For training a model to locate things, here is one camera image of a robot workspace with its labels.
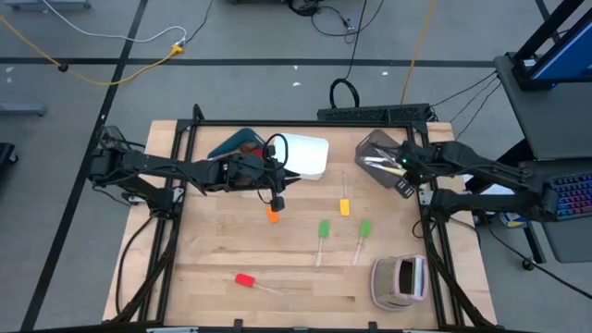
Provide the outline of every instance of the gray concrete floor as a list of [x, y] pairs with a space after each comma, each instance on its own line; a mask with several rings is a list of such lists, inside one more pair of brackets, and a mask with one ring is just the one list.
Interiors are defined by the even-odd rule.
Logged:
[[[559, 0], [546, 0], [552, 10]], [[93, 1], [92, 10], [67, 16], [88, 31], [127, 34], [139, 0]], [[149, 0], [138, 37], [170, 25], [192, 31], [208, 1]], [[331, 1], [357, 22], [361, 1]], [[373, 13], [377, 0], [368, 2]], [[386, 1], [358, 45], [358, 58], [410, 59], [423, 24], [428, 0]], [[340, 32], [339, 21], [319, 15], [319, 26]], [[85, 37], [54, 15], [19, 13], [0, 7], [0, 15], [53, 56], [119, 57], [123, 42]], [[542, 23], [535, 1], [441, 0], [425, 37], [421, 59], [491, 60], [516, 50]], [[153, 43], [134, 44], [131, 58], [168, 53], [176, 32]], [[300, 18], [278, 2], [245, 1], [231, 6], [215, 0], [210, 18], [181, 58], [348, 58], [352, 45], [319, 35], [308, 18]], [[0, 29], [0, 57], [37, 56]], [[110, 80], [115, 66], [75, 66], [98, 80]], [[126, 66], [124, 76], [138, 66]], [[3, 184], [0, 200], [0, 331], [19, 329], [47, 252], [80, 167], [105, 87], [75, 80], [46, 65], [0, 65], [0, 98], [35, 100], [49, 106], [46, 117], [0, 117], [0, 142], [18, 146], [20, 162]], [[407, 103], [435, 103], [485, 77], [492, 68], [416, 68]], [[189, 117], [198, 103], [207, 118], [315, 119], [328, 107], [328, 87], [347, 68], [338, 66], [164, 66], [143, 73], [118, 88], [107, 123], [130, 140], [145, 142], [154, 119]], [[355, 67], [350, 81], [363, 105], [397, 104], [407, 68]], [[437, 107], [446, 121], [472, 97], [464, 94]], [[453, 123], [458, 133], [483, 101], [477, 98]], [[338, 89], [338, 105], [351, 97]], [[509, 102], [500, 88], [460, 140], [480, 154], [496, 158], [522, 139]], [[37, 328], [99, 323], [117, 260], [127, 217], [125, 207], [85, 187], [64, 251], [37, 321]], [[524, 234], [497, 229], [498, 234], [528, 253]], [[498, 320], [509, 328], [545, 332], [589, 332], [592, 303], [538, 272], [525, 272], [520, 260], [479, 230]], [[538, 234], [543, 238], [542, 230]], [[549, 263], [559, 276], [590, 291], [591, 264], [561, 265], [543, 241]]]

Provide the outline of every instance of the yellow block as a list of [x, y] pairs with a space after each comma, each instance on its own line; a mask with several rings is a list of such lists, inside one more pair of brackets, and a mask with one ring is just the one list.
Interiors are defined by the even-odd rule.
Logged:
[[350, 199], [339, 199], [339, 210], [342, 216], [350, 215]]

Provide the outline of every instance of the wooden table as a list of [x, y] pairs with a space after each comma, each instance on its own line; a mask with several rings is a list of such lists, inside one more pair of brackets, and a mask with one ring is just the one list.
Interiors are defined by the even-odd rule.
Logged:
[[[453, 140], [450, 124], [428, 125], [431, 142]], [[146, 153], [169, 157], [175, 126], [176, 121], [153, 122]], [[237, 129], [199, 127], [193, 160], [205, 158]], [[282, 193], [286, 209], [275, 225], [268, 222], [265, 206], [255, 191], [218, 192], [203, 197], [190, 185], [165, 324], [229, 327], [235, 318], [242, 318], [246, 327], [367, 327], [369, 321], [377, 321], [380, 328], [436, 328], [431, 291], [427, 300], [400, 312], [384, 311], [372, 303], [370, 269], [377, 258], [426, 252], [423, 240], [412, 236], [412, 225], [419, 220], [415, 196], [402, 199], [353, 163], [355, 145], [372, 129], [253, 129], [264, 138], [276, 132], [288, 132], [327, 139], [330, 147], [327, 171], [319, 181], [301, 180]], [[407, 139], [404, 129], [382, 130], [398, 142]], [[184, 156], [183, 149], [179, 156]], [[339, 214], [339, 198], [343, 195], [341, 170], [347, 173], [349, 217]], [[146, 178], [154, 185], [164, 185], [164, 179]], [[440, 186], [459, 190], [462, 183], [459, 179], [442, 179]], [[131, 208], [122, 248], [147, 216], [145, 205]], [[468, 212], [455, 217], [473, 225]], [[325, 218], [331, 220], [331, 232], [325, 241], [323, 266], [315, 271], [318, 224]], [[372, 220], [372, 235], [364, 242], [357, 267], [350, 268], [363, 218]], [[130, 247], [122, 278], [122, 304], [144, 280], [154, 226], [155, 223]], [[483, 315], [495, 322], [475, 232], [449, 223], [448, 234], [459, 284]], [[260, 284], [281, 290], [285, 295], [275, 296], [237, 285], [233, 280], [237, 273], [252, 275]], [[116, 314], [116, 276], [105, 307], [105, 319]], [[440, 284], [447, 319], [452, 324], [450, 295], [442, 279]], [[154, 318], [159, 292], [157, 282], [149, 318]]]

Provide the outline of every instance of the computer monitor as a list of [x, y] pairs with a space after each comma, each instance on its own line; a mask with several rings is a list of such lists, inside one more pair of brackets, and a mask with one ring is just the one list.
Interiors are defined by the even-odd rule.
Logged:
[[592, 82], [592, 9], [544, 55], [535, 54], [582, 2], [563, 1], [520, 51], [512, 55], [512, 72], [523, 90], [549, 90], [562, 82]]

